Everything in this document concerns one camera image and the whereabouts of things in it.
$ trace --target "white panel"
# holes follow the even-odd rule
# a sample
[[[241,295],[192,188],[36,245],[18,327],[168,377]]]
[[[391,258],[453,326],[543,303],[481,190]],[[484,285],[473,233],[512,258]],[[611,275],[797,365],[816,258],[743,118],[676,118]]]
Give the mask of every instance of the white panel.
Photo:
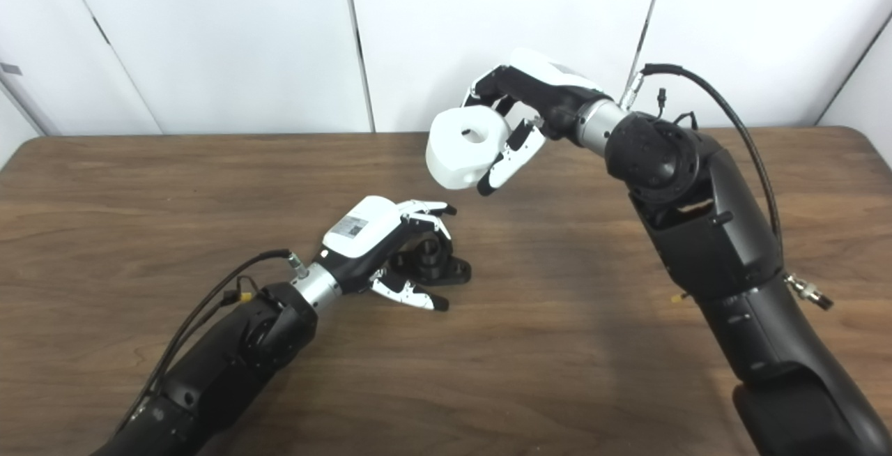
[[[0,61],[22,69],[4,81],[50,134],[160,132],[81,0],[0,0]]]
[[[659,0],[643,62],[675,62],[702,75],[749,126],[812,125],[877,33],[892,0]],[[730,126],[722,111],[681,78],[645,82],[636,107],[695,110]]]
[[[7,97],[0,84],[0,169],[9,161],[22,142],[38,136],[31,123],[22,116],[18,107]]]
[[[85,0],[166,134],[362,132],[347,0]]]
[[[821,125],[851,126],[867,136],[892,167],[892,24],[877,38],[821,118]]]
[[[625,83],[650,0],[354,0],[378,131],[430,128],[524,46],[610,90]]]
[[[515,46],[539,50],[618,97],[649,0],[355,0],[380,131],[426,130]],[[813,123],[892,0],[659,0],[643,61],[707,78],[750,125]],[[726,125],[680,78],[647,81],[636,107],[695,110]]]

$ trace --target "black object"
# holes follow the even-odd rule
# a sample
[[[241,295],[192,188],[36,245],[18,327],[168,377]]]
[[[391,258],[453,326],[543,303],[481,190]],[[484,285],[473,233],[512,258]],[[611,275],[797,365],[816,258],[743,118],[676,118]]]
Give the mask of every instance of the black object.
[[[742,380],[734,402],[759,453],[892,454],[882,419],[786,287],[780,242],[729,152],[636,113],[619,123],[605,159]]]
[[[316,313],[291,284],[267,285],[195,342],[158,395],[93,456],[191,456],[235,423],[316,334]]]
[[[640,74],[641,77],[649,77],[650,75],[678,75],[678,77],[687,78],[694,82],[694,84],[697,84],[703,91],[705,91],[705,93],[708,93],[709,96],[716,101],[716,104],[718,104],[719,107],[722,107],[722,111],[728,119],[730,119],[734,128],[737,129],[740,138],[743,139],[743,144],[746,145],[746,150],[749,152],[750,158],[753,159],[753,165],[755,165],[756,173],[759,174],[759,181],[762,183],[762,191],[765,193],[765,201],[768,204],[768,216],[771,220],[771,230],[774,232],[774,236],[777,237],[778,246],[781,251],[780,255],[783,256],[783,231],[781,231],[780,224],[781,216],[778,214],[778,206],[774,201],[774,190],[771,189],[771,181],[768,179],[768,172],[765,170],[765,164],[762,162],[759,150],[755,147],[755,142],[753,142],[753,138],[749,135],[749,131],[740,119],[740,116],[737,116],[737,113],[734,112],[727,100],[724,99],[722,94],[718,93],[713,85],[682,66],[675,64],[646,64],[644,65],[644,68],[641,69]],[[695,123],[693,113],[691,113],[691,122]]]
[[[471,265],[452,255],[452,243],[428,238],[413,250],[393,254],[390,266],[395,273],[421,285],[466,284],[471,279]]]
[[[465,106],[493,106],[507,97],[511,101],[496,106],[505,115],[515,102],[535,109],[545,124],[541,131],[549,139],[567,138],[580,146],[576,139],[576,124],[583,107],[601,99],[610,99],[602,91],[566,84],[547,84],[512,66],[499,66],[475,84],[477,97],[468,97]]]
[[[189,325],[198,317],[198,313],[201,313],[207,304],[223,290],[223,288],[232,281],[237,275],[248,269],[249,266],[255,265],[258,262],[266,259],[274,259],[274,258],[282,258],[287,259],[291,256],[291,251],[287,249],[277,249],[277,250],[267,250],[267,252],[261,252],[258,255],[252,257],[251,259],[246,260],[242,263],[241,266],[234,269],[232,273],[227,275],[225,278],[220,280],[219,284],[215,285],[214,288],[210,289],[210,293],[204,296],[204,299],[198,303],[191,313],[185,318],[182,322],[182,325],[179,326],[179,329],[176,329],[173,337],[170,339],[167,348],[164,350],[162,357],[159,358],[158,363],[155,364],[154,370],[149,374],[146,383],[143,385],[143,388],[137,393],[137,398],[134,399],[133,403],[130,405],[130,408],[125,412],[124,417],[121,418],[121,421],[118,422],[117,427],[115,427],[114,433],[117,434],[121,430],[123,430],[124,425],[127,425],[130,418],[133,417],[133,414],[136,412],[137,407],[140,403],[143,402],[143,399],[146,398],[147,395],[153,393],[153,389],[156,387],[158,381],[164,377],[167,373],[168,367],[170,366],[170,362],[173,361],[173,358],[176,357],[176,352],[182,348],[185,340],[188,339],[189,335],[194,332],[198,326],[194,326],[194,328],[189,329]],[[207,321],[213,316],[214,312],[219,309],[219,306],[212,307],[211,310],[203,317],[203,321]]]

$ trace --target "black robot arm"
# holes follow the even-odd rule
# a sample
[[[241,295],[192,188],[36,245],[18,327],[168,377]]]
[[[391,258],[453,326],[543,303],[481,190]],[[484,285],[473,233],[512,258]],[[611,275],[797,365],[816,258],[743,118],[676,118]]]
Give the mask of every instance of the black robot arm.
[[[471,278],[471,265],[452,256],[452,236],[442,219],[455,213],[446,202],[366,196],[328,230],[309,268],[289,250],[264,252],[239,266],[192,311],[118,430],[93,456],[197,453],[236,423],[274,374],[309,344],[319,311],[342,294],[369,290],[396,303],[447,310],[449,301],[418,284],[463,284]],[[420,240],[415,249],[401,252],[413,240]],[[194,316],[243,269],[274,257],[288,259],[295,278],[246,297],[167,371],[190,333],[242,294],[226,299],[224,293],[219,306],[192,325]]]
[[[217,322],[165,374],[130,422],[93,456],[191,456],[248,408],[316,334],[316,313],[292,284],[264,287]]]
[[[708,135],[633,113],[605,158],[741,380],[734,405],[759,452],[892,453],[882,419],[790,293],[777,240],[729,152]]]
[[[661,64],[645,66],[617,103],[564,66],[528,52],[520,55],[522,60],[516,56],[510,66],[495,68],[472,85],[465,103],[493,105],[504,116],[516,100],[539,113],[535,123],[525,121],[515,129],[478,183],[481,194],[496,191],[530,161],[542,135],[570,139],[603,156],[608,173],[626,183],[672,281],[700,306],[742,382],[733,400],[759,453],[892,454],[882,419],[790,293],[793,289],[825,310],[832,305],[813,285],[785,271],[771,184],[727,101],[681,66]],[[643,77],[652,74],[691,79],[732,119],[756,164],[771,224],[733,158],[715,139],[629,110]],[[580,90],[586,84],[589,93]],[[576,109],[571,116],[570,109]]]

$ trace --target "wood grain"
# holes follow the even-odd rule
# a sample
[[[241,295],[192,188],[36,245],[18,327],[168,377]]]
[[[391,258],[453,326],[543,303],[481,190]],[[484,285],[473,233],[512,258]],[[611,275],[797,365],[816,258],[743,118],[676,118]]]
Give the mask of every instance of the wood grain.
[[[710,131],[755,173],[730,130]],[[892,422],[892,176],[843,128],[754,130],[805,311]],[[424,135],[42,138],[0,173],[0,453],[86,454],[182,318],[259,250],[312,255],[365,195],[448,199],[464,287],[437,314],[345,297],[205,454],[755,454],[694,304],[599,158],[548,144],[490,198]],[[262,282],[286,278],[272,262]]]

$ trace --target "label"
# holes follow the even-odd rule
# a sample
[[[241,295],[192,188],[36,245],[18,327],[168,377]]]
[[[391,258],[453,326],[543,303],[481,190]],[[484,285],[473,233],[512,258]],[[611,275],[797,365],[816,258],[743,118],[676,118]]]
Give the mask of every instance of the label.
[[[334,225],[331,232],[353,239],[356,238],[357,234],[359,234],[360,231],[362,231],[362,228],[366,227],[367,224],[369,224],[369,221],[354,218],[353,215],[345,215],[343,220],[338,221],[338,223]]]

